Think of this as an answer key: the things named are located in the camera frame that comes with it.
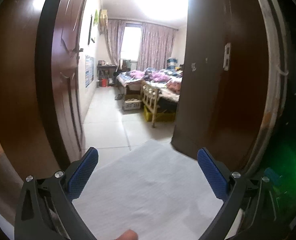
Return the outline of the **person's left hand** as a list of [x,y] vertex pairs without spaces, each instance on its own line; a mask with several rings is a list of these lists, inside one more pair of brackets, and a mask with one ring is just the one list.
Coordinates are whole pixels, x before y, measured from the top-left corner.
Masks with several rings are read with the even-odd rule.
[[115,240],[138,240],[138,234],[133,230],[127,230]]

